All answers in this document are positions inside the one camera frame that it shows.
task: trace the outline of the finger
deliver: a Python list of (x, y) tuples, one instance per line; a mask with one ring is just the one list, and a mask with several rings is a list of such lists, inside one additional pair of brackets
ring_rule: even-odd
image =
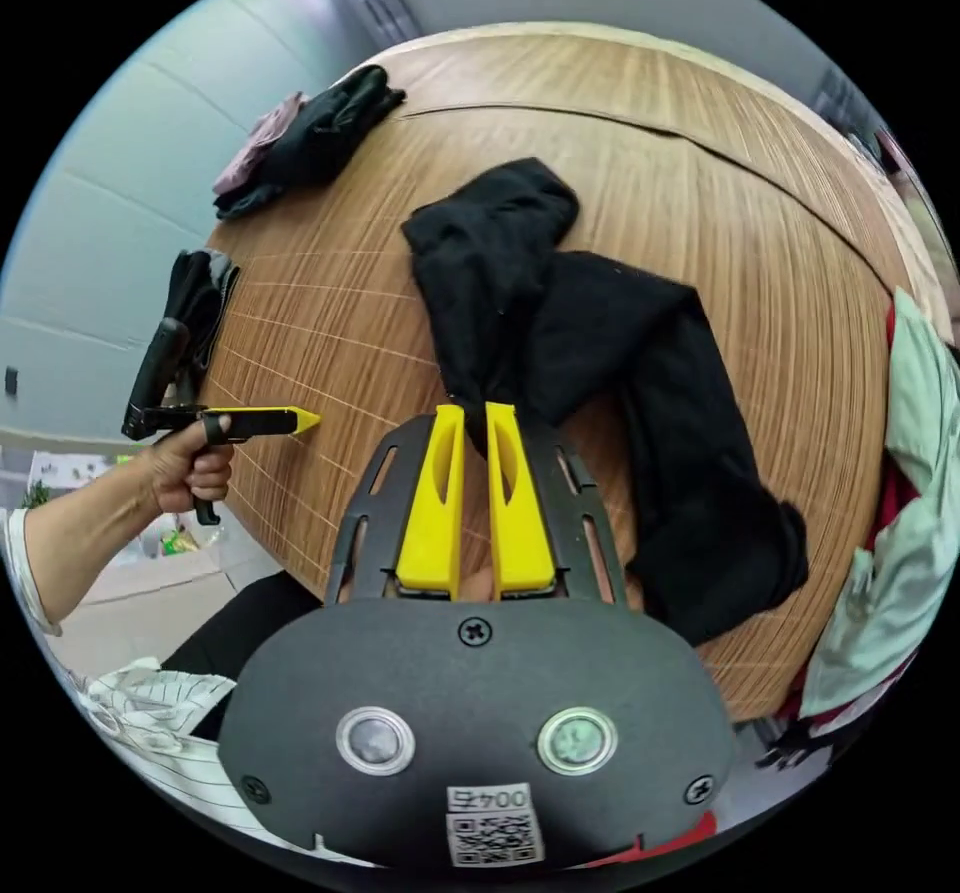
[(197, 487), (201, 490), (214, 490), (218, 486), (229, 486), (232, 475), (233, 470), (229, 466), (225, 466), (214, 473), (192, 473), (187, 477), (187, 486), (191, 489)]
[[(219, 423), (224, 433), (230, 429), (230, 417), (226, 414), (220, 417)], [(202, 450), (207, 445), (207, 429), (203, 420), (197, 420), (184, 430), (168, 433), (161, 442), (172, 453), (189, 455)]]
[(216, 473), (233, 459), (232, 446), (215, 446), (193, 461), (194, 473)]
[(226, 486), (215, 486), (210, 489), (206, 487), (192, 486), (190, 487), (190, 492), (198, 500), (208, 500), (211, 503), (217, 502), (217, 500), (225, 500), (227, 498), (227, 487)]

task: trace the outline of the black glove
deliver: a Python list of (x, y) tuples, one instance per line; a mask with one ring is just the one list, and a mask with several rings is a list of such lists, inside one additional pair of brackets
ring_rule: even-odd
[(370, 130), (406, 98), (387, 79), (382, 66), (363, 66), (306, 103), (247, 182), (217, 197), (217, 217), (236, 219), (288, 189), (332, 183)]

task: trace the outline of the black pants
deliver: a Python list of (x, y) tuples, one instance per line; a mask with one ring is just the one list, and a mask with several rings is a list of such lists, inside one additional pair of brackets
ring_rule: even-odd
[[(261, 643), (321, 605), (285, 571), (257, 580), (188, 637), (167, 658), (163, 668), (183, 673), (215, 673), (236, 680)], [(216, 740), (229, 701), (229, 695), (221, 700), (193, 735)]]

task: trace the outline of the label sticker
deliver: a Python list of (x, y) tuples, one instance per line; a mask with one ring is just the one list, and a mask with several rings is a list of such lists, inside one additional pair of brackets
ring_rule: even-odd
[(544, 858), (529, 783), (447, 789), (447, 843), (454, 866), (522, 866)]

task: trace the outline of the mint green cloth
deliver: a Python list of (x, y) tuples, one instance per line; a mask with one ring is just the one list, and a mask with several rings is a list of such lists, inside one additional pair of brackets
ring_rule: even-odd
[(854, 552), (807, 668), (800, 716), (848, 703), (906, 662), (960, 556), (960, 370), (902, 290), (894, 308), (885, 446), (920, 495), (878, 534), (874, 553)]

